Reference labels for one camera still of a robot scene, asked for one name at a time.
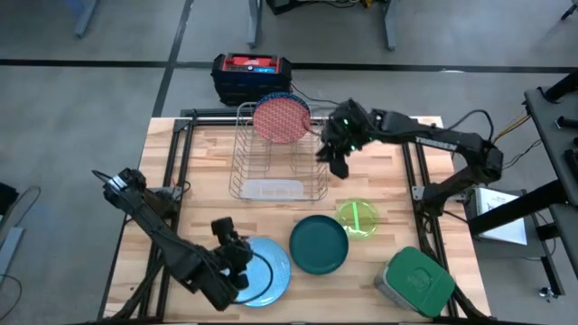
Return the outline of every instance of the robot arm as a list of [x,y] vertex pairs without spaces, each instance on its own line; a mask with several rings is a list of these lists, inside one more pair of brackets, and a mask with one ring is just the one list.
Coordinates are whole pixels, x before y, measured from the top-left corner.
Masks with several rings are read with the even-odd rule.
[[361,150],[372,141],[387,144],[415,143],[461,154],[468,164],[441,183],[432,183],[418,193],[423,212],[441,216],[449,197],[472,185],[491,183],[501,178],[503,153],[477,134],[421,125],[401,113],[373,109],[367,113],[352,99],[341,103],[330,114],[322,130],[324,146],[317,153],[319,162],[329,163],[334,175],[345,179],[349,167],[345,156]]
[[[103,188],[105,199],[133,218],[161,249],[163,264],[171,276],[191,293],[201,290],[216,310],[224,311],[235,301],[238,290],[248,287],[242,272],[253,253],[238,236],[231,218],[211,222],[220,246],[210,251],[171,231],[163,218],[176,213],[177,203],[170,193],[148,190],[141,172],[124,169],[107,180]],[[229,269],[228,275],[221,272],[225,269]]]

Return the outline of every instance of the concrete floor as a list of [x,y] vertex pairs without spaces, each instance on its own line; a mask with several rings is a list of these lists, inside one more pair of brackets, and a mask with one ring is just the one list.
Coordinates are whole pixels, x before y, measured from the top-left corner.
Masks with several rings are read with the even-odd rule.
[[[167,60],[184,0],[102,0],[87,37],[77,40],[72,29],[80,3],[0,2],[0,59]],[[377,8],[364,12],[311,5],[277,17],[264,8],[263,44],[254,51],[309,62],[576,66],[578,15],[557,22],[569,5],[565,0],[404,0],[394,53],[383,49]],[[179,60],[247,52],[246,12],[245,1],[196,0]],[[23,296],[6,323],[96,318],[122,214],[103,200],[90,170],[138,165],[162,76],[162,69],[0,67],[0,181],[20,191],[42,186],[9,269],[22,281]],[[522,109],[524,90],[551,85],[562,76],[297,70],[294,82],[312,97],[352,97],[365,107],[442,116],[446,124],[484,108],[501,129]],[[208,107],[222,107],[210,72],[176,70],[163,116]],[[478,116],[461,129],[488,132]],[[499,147],[508,160],[537,138],[528,122],[500,140]],[[532,190],[554,176],[539,147],[494,185]],[[492,315],[574,324],[578,281],[561,243],[555,262],[567,295],[547,303],[536,294],[546,285],[541,264],[480,260]],[[0,315],[15,294],[14,284],[6,281]]]

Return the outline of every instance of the wooden table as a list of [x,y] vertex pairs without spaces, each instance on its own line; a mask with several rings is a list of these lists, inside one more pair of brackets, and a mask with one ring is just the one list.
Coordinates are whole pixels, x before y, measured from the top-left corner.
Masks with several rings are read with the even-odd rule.
[[[441,124],[439,117],[421,117],[420,120]],[[162,185],[173,121],[172,118],[154,118],[149,125],[140,164],[149,187]],[[233,199],[228,193],[234,136],[234,126],[195,127],[187,172],[187,180],[192,186],[184,195],[179,236],[214,247],[218,241],[211,234],[210,222],[231,216],[240,234],[272,238],[288,252],[291,230],[299,220],[311,214],[333,216],[340,203],[350,197],[362,197],[375,204],[379,212],[378,229],[370,240],[351,240],[346,262],[332,274],[310,275],[292,264],[289,288],[278,302],[264,308],[230,306],[226,311],[218,312],[202,293],[190,294],[172,280],[165,321],[424,320],[415,312],[397,307],[372,284],[379,267],[397,250],[418,246],[401,146],[370,144],[362,152],[354,153],[349,158],[350,177],[342,181],[330,176],[329,191],[323,200],[314,203],[245,202]],[[447,152],[425,148],[425,155],[432,181],[442,181],[453,174],[452,160]],[[180,161],[181,157],[177,156],[175,180]],[[446,209],[463,215],[462,207],[457,204],[448,204]],[[477,308],[489,314],[468,226],[449,217],[441,217],[440,224],[453,278]],[[145,233],[135,223],[129,223],[119,248],[105,316],[118,311],[142,280],[149,248],[150,240]],[[152,306],[155,305],[156,294],[152,298]]]

